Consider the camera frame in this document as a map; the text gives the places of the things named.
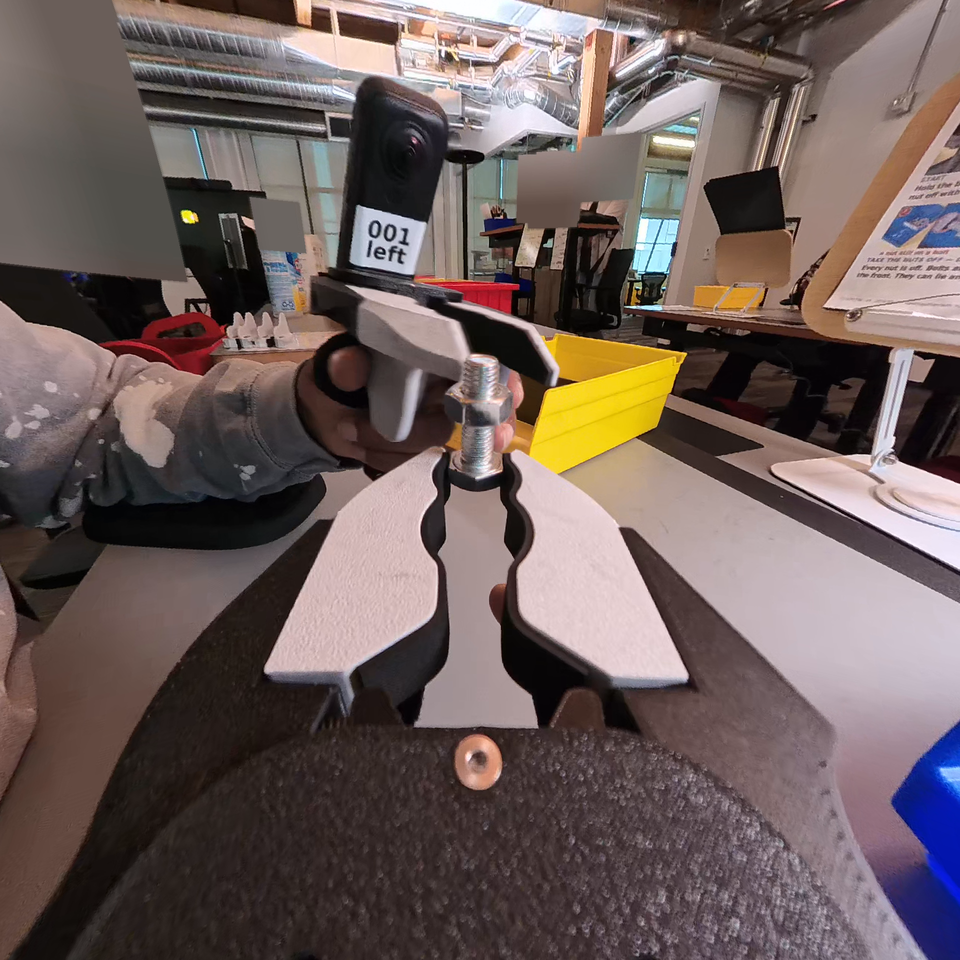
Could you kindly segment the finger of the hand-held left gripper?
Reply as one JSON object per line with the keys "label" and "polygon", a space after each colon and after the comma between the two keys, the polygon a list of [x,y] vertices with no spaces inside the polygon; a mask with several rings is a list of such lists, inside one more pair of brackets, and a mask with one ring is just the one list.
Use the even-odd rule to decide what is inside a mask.
{"label": "finger of the hand-held left gripper", "polygon": [[352,287],[358,298],[353,334],[376,354],[456,382],[471,353],[460,322],[405,294]]}
{"label": "finger of the hand-held left gripper", "polygon": [[473,354],[490,355],[544,387],[557,386],[558,362],[533,324],[469,301],[430,298],[429,306],[460,325]]}

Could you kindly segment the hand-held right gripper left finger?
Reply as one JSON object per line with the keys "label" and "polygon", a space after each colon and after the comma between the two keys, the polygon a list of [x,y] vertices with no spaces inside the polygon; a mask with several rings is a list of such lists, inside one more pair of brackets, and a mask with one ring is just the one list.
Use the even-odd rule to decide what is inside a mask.
{"label": "hand-held right gripper left finger", "polygon": [[428,449],[357,492],[333,519],[265,662],[275,683],[362,690],[398,707],[447,660],[450,619],[439,552],[449,457]]}

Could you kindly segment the steel hex nut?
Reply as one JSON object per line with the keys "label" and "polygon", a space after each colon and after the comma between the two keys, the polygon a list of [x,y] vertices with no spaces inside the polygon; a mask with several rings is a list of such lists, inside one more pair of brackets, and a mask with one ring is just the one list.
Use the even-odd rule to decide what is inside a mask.
{"label": "steel hex nut", "polygon": [[462,427],[498,427],[510,420],[514,413],[512,392],[496,384],[484,397],[467,395],[458,383],[443,397],[443,410],[451,423]]}

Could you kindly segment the steel hex bolt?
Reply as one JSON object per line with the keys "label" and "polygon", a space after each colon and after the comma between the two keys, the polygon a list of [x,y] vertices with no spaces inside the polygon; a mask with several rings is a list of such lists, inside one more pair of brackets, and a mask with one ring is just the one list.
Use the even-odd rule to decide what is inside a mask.
{"label": "steel hex bolt", "polygon": [[[462,365],[462,390],[470,397],[484,398],[500,384],[500,364],[488,354],[472,353]],[[464,489],[488,489],[502,473],[502,456],[497,450],[497,427],[461,427],[459,449],[450,454],[452,482]]]}

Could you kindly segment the blue plastic bin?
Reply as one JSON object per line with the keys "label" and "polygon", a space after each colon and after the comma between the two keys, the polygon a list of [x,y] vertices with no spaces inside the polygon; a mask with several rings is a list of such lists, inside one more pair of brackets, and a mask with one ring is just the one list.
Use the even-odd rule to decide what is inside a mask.
{"label": "blue plastic bin", "polygon": [[923,847],[933,876],[958,903],[959,724],[916,761],[892,806]]}

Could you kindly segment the person's left forearm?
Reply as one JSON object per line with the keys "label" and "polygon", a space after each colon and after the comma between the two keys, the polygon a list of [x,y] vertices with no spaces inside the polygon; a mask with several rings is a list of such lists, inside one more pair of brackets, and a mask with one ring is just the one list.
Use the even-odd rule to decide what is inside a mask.
{"label": "person's left forearm", "polygon": [[2,514],[53,528],[90,505],[251,500],[342,463],[307,432],[298,366],[199,376],[116,356],[1,306]]}

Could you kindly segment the person's left hand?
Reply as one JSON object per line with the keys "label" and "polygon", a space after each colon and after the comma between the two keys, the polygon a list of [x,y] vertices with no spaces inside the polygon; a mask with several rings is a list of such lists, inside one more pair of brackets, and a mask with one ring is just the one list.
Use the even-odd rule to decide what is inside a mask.
{"label": "person's left hand", "polygon": [[[385,439],[372,426],[366,410],[344,406],[324,394],[314,378],[314,359],[301,365],[295,384],[296,409],[313,438],[340,460],[359,463],[367,474],[386,473],[424,450],[443,447],[453,433],[453,423],[444,409],[444,397],[450,381],[431,377],[418,408],[409,436],[402,441]],[[327,375],[344,392],[367,386],[371,367],[369,354],[362,346],[345,346],[330,354]],[[494,446],[508,450],[516,432],[516,412],[496,427]]]}

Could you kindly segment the red plastic bin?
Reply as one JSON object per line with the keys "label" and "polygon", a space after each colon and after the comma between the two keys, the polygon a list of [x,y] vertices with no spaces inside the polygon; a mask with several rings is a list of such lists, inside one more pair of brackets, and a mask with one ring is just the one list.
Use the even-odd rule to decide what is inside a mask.
{"label": "red plastic bin", "polygon": [[508,282],[455,280],[426,275],[417,275],[414,280],[420,284],[457,292],[466,302],[505,314],[513,313],[514,295],[520,291],[519,284]]}

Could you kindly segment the black floor lamp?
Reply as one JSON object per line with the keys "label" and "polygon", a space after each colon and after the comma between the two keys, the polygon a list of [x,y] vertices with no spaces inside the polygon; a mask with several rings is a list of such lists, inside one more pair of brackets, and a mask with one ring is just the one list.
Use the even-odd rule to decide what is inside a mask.
{"label": "black floor lamp", "polygon": [[486,160],[481,150],[463,147],[450,147],[446,152],[446,160],[458,166],[461,171],[461,255],[462,279],[464,282],[471,278],[471,251],[470,251],[470,171]]}

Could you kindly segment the black office chair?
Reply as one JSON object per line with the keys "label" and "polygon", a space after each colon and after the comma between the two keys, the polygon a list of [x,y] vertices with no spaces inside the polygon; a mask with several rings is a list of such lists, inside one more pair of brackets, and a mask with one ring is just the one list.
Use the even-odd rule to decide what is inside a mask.
{"label": "black office chair", "polygon": [[558,330],[577,335],[619,330],[622,322],[623,288],[632,268],[632,248],[618,248],[610,252],[606,268],[594,287],[585,292],[593,294],[593,308],[571,307],[557,320]]}

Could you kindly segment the white blue wipes canister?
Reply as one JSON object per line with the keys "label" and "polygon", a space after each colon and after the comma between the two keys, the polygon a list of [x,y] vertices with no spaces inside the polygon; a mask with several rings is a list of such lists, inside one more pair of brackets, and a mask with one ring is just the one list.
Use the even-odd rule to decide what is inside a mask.
{"label": "white blue wipes canister", "polygon": [[297,251],[262,250],[261,262],[274,315],[308,312],[303,254]]}

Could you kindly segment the black machine cabinet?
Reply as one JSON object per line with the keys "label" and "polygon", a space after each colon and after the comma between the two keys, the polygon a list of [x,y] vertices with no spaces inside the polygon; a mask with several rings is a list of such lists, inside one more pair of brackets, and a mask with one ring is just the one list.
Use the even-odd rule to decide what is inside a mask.
{"label": "black machine cabinet", "polygon": [[165,176],[184,266],[207,295],[211,309],[245,312],[267,299],[252,199],[260,191],[228,180]]}

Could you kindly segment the wooden top office desk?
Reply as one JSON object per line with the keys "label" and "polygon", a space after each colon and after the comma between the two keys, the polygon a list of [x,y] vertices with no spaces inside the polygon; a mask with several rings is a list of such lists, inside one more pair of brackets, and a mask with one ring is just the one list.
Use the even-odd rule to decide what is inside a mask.
{"label": "wooden top office desk", "polygon": [[785,372],[801,396],[793,396],[782,408],[764,410],[739,398],[707,398],[705,389],[694,390],[695,402],[758,426],[814,400],[820,403],[822,421],[830,390],[860,379],[849,412],[833,426],[838,435],[833,449],[841,454],[866,452],[887,377],[886,348],[821,334],[804,322],[797,308],[738,312],[653,305],[625,307],[623,312],[641,320],[644,335],[667,342],[672,350],[710,349]]}

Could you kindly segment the wooden board with black panel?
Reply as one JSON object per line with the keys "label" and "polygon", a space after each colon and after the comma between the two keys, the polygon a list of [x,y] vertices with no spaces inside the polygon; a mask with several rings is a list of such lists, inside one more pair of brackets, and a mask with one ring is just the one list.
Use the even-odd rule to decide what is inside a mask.
{"label": "wooden board with black panel", "polygon": [[703,193],[719,230],[714,259],[722,291],[711,309],[731,309],[738,290],[752,292],[740,310],[755,309],[769,288],[785,285],[790,276],[794,241],[779,167],[714,177]]}

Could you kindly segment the silver air duct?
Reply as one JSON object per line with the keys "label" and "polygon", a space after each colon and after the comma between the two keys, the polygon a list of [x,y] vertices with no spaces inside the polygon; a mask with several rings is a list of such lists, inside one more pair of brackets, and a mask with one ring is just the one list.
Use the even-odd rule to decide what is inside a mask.
{"label": "silver air duct", "polygon": [[123,7],[117,25],[140,90],[309,109],[350,109],[356,82],[298,49],[279,27]]}
{"label": "silver air duct", "polygon": [[812,66],[796,55],[723,43],[690,30],[666,30],[610,69],[615,87],[667,73],[757,88],[793,86],[814,76]]}

